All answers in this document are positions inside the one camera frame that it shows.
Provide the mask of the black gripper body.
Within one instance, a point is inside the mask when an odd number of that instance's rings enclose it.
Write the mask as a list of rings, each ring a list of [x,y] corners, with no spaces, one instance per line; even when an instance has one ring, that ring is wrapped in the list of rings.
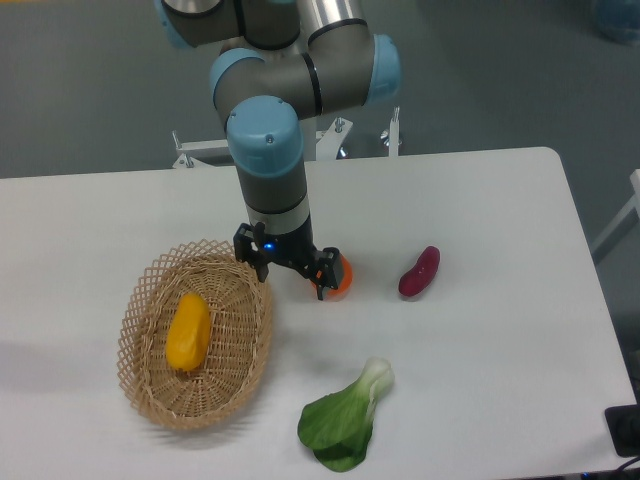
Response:
[[[314,263],[316,247],[310,220],[288,233],[273,235],[265,231],[265,234],[264,248],[269,254],[270,263],[299,272],[306,271]]]

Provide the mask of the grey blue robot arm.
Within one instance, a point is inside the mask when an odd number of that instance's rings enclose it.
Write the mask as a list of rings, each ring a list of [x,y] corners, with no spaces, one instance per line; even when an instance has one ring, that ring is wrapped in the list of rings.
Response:
[[[401,63],[357,1],[159,1],[177,47],[225,41],[209,85],[238,174],[248,222],[236,258],[264,280],[271,265],[310,280],[319,298],[345,282],[340,251],[314,245],[304,120],[393,97]]]

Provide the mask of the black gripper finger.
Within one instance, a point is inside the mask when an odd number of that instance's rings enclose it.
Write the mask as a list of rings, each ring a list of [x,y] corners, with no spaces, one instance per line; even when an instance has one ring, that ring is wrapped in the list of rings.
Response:
[[[310,280],[315,285],[317,299],[323,301],[329,291],[337,291],[341,285],[341,252],[327,247],[314,254]]]
[[[269,274],[270,258],[264,248],[265,240],[264,224],[241,224],[233,236],[236,260],[247,263],[255,271],[260,283],[264,283]]]

